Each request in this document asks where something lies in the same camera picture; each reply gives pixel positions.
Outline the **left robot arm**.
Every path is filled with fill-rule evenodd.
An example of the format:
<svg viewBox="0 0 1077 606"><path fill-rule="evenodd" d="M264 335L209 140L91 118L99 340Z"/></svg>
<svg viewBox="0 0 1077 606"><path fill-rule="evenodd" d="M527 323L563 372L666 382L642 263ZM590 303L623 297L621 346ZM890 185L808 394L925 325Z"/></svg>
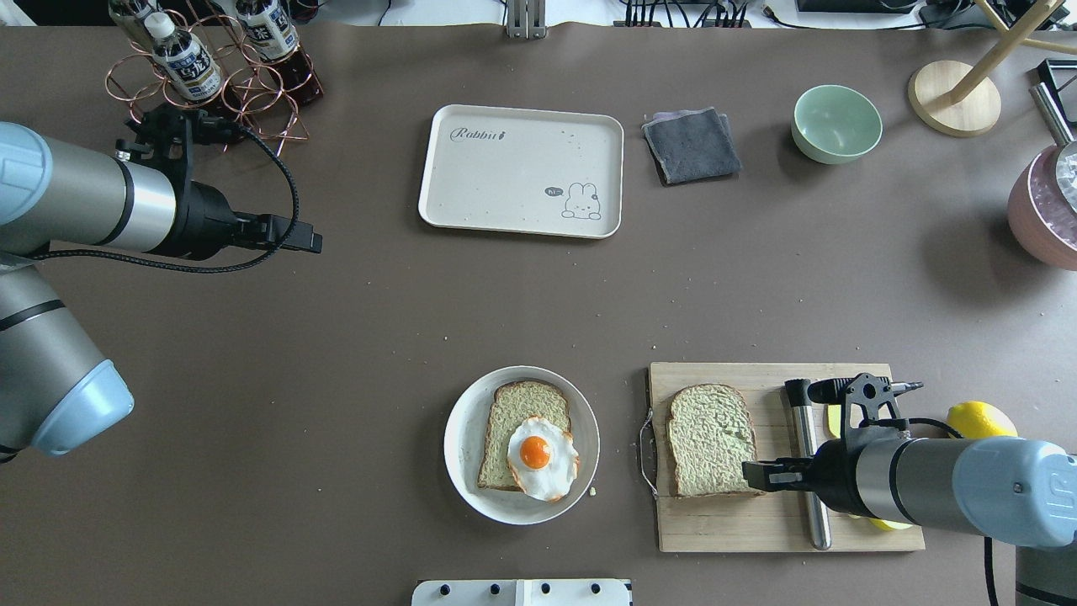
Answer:
<svg viewBox="0 0 1077 606"><path fill-rule="evenodd" d="M164 271L226 274L280 250L319 253L300 222L292 173L257 133L204 111L162 107L131 122L108 155L3 123L3 461L64 455L130 414L134 398L41 273L52 258L107 258ZM195 145L252 141L281 170L286 217L230 209L193 178Z"/></svg>

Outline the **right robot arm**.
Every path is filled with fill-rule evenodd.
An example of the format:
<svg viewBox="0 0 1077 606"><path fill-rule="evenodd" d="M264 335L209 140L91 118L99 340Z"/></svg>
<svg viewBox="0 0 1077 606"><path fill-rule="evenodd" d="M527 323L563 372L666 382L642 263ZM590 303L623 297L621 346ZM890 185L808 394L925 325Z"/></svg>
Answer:
<svg viewBox="0 0 1077 606"><path fill-rule="evenodd" d="M836 513L980 534L1013 545L1019 605L1073 605L1076 467L1055 443L1017 437L886 439L855 454L746 461L766 492L814 492Z"/></svg>

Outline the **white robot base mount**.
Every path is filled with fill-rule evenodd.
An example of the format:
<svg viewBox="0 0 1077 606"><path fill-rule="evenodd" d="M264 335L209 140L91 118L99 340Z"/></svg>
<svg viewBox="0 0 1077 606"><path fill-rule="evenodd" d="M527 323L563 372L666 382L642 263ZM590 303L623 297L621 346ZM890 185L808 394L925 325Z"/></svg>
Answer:
<svg viewBox="0 0 1077 606"><path fill-rule="evenodd" d="M411 605L634 605L634 587L602 577L426 580Z"/></svg>

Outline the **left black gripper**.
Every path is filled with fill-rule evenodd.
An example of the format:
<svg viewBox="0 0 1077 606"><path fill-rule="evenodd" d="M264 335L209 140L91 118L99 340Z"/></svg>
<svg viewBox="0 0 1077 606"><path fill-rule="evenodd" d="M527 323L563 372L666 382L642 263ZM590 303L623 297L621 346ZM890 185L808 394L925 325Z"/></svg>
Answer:
<svg viewBox="0 0 1077 606"><path fill-rule="evenodd" d="M323 237L309 223L266 215L265 225L258 215L232 210L220 191L194 181L174 189L174 258L207 260L226 246L263 252L270 248L289 252L322 253Z"/></svg>

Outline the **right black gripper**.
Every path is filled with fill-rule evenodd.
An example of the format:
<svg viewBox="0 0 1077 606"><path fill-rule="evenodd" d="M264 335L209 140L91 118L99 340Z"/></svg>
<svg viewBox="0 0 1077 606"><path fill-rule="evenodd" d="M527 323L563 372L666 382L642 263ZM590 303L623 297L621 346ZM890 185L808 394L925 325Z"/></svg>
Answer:
<svg viewBox="0 0 1077 606"><path fill-rule="evenodd" d="M742 473L751 490L815 492L836 513L861 513L855 459L841 439L822 443L811 457L744 461Z"/></svg>

